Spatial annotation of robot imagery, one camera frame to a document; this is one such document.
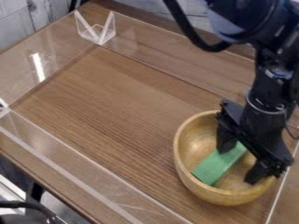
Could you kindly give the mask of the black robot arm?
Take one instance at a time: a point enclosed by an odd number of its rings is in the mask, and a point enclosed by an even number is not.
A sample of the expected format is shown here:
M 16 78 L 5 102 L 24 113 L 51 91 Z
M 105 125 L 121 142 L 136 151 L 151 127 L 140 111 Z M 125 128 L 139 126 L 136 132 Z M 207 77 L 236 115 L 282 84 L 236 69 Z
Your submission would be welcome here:
M 215 32 L 234 44 L 256 49 L 255 79 L 246 103 L 220 102 L 218 150 L 236 143 L 256 158 L 244 181 L 279 177 L 294 163 L 283 132 L 299 105 L 299 8 L 291 0 L 203 0 Z

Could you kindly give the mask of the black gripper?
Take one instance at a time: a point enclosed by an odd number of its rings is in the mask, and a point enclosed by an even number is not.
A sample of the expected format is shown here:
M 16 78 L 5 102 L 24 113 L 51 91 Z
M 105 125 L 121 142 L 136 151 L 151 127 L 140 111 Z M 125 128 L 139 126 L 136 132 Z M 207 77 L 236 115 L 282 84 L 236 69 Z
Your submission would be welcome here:
M 260 102 L 254 103 L 254 99 L 247 94 L 246 105 L 230 99 L 223 99 L 219 105 L 220 112 L 216 113 L 219 153 L 227 153 L 236 147 L 236 143 L 242 143 L 256 158 L 244 182 L 254 185 L 264 178 L 279 178 L 295 162 L 283 139 L 283 131 L 295 110 L 295 103 L 282 103 L 271 108 Z

